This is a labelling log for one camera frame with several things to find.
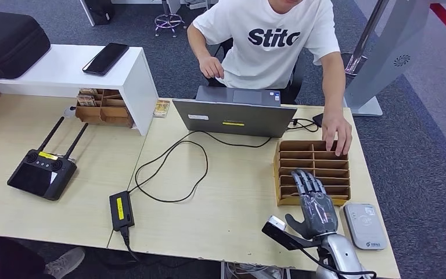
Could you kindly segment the person's right hand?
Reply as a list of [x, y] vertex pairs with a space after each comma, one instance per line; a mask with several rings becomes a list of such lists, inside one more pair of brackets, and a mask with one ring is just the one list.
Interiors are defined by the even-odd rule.
[[206, 78], [224, 78], [224, 69], [216, 57], [205, 56], [198, 61], [200, 71]]

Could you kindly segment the person's left hand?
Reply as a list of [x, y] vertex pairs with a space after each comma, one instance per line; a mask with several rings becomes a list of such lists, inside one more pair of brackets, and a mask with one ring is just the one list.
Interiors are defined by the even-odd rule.
[[322, 140], [326, 143], [326, 150], [334, 151], [336, 156], [347, 155], [352, 139], [352, 126], [344, 118], [343, 111], [324, 111]]

